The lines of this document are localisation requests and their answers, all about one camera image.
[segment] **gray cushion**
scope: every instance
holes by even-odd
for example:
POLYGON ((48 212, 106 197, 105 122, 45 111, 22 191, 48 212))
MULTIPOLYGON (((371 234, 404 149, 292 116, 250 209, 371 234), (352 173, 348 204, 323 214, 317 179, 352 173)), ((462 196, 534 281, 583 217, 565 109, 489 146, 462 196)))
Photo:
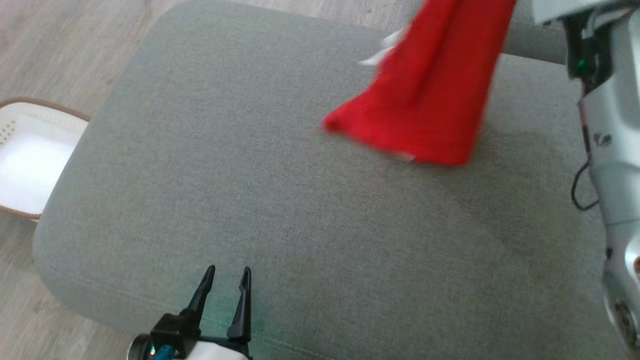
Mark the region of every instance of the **gray cushion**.
POLYGON ((260 360, 621 356, 600 217, 568 196, 579 86, 504 55, 473 162, 402 163, 317 128, 367 86, 356 61, 380 36, 238 4, 170 11, 38 225, 47 287, 147 332, 215 264, 202 329, 223 336, 251 266, 260 360))
POLYGON ((535 24, 531 0, 519 0, 511 18, 504 52, 564 64, 566 39, 562 24, 559 22, 549 26, 535 24))

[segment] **red towel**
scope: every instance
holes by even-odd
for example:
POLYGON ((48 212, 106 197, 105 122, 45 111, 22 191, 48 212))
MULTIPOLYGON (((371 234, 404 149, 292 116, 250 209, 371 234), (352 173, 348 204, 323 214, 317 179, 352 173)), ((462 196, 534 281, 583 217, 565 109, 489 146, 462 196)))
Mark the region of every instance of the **red towel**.
POLYGON ((323 122, 416 161, 466 163, 515 0, 428 0, 373 84, 323 122))

